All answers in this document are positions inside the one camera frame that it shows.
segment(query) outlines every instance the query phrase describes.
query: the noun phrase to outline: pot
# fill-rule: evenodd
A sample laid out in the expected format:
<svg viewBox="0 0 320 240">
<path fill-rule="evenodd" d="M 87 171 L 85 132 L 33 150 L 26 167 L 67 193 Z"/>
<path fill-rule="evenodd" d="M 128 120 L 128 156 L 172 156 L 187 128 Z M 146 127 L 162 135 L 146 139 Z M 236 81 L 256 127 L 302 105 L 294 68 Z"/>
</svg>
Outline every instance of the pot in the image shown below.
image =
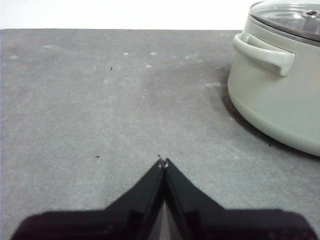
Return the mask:
<svg viewBox="0 0 320 240">
<path fill-rule="evenodd" d="M 320 1 L 253 4 L 233 46 L 236 109 L 266 135 L 320 156 Z"/>
</svg>

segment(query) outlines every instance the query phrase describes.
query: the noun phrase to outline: glass lid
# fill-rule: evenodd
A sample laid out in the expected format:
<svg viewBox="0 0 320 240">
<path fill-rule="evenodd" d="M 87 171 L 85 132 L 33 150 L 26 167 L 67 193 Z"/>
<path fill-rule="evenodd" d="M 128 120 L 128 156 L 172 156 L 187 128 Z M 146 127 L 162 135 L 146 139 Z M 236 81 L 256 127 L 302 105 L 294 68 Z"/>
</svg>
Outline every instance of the glass lid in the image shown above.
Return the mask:
<svg viewBox="0 0 320 240">
<path fill-rule="evenodd" d="M 250 14 L 275 29 L 320 42 L 320 0 L 257 2 Z"/>
</svg>

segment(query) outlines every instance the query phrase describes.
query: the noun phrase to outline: table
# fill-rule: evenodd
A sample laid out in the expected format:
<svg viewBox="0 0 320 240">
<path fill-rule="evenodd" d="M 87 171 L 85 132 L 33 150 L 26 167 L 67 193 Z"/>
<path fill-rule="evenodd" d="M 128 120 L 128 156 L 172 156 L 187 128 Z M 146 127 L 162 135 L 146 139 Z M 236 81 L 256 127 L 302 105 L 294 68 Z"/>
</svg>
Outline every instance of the table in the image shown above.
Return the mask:
<svg viewBox="0 0 320 240">
<path fill-rule="evenodd" d="M 229 98 L 239 32 L 2 30 L 1 239 L 29 215 L 106 207 L 158 154 L 225 208 L 295 211 L 319 235 L 320 158 Z"/>
</svg>

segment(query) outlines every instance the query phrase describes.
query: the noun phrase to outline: white background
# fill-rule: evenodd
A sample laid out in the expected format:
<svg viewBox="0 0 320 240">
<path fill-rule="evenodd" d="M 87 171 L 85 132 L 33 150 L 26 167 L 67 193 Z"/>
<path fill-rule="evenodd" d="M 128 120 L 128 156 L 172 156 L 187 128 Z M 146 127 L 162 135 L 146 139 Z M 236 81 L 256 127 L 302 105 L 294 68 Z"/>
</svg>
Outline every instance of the white background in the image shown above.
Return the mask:
<svg viewBox="0 0 320 240">
<path fill-rule="evenodd" d="M 258 0 L 1 0 L 1 28 L 241 30 Z"/>
</svg>

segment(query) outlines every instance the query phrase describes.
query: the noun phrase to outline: pot handle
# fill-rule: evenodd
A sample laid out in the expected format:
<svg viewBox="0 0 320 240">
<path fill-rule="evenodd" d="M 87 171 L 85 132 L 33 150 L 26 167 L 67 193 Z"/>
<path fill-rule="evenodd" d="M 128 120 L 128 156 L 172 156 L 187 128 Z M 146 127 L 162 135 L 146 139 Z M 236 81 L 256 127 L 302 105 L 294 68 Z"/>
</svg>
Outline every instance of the pot handle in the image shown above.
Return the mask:
<svg viewBox="0 0 320 240">
<path fill-rule="evenodd" d="M 239 33 L 233 38 L 233 47 L 249 58 L 279 67 L 279 74 L 287 76 L 296 54 L 260 40 L 251 33 Z"/>
</svg>

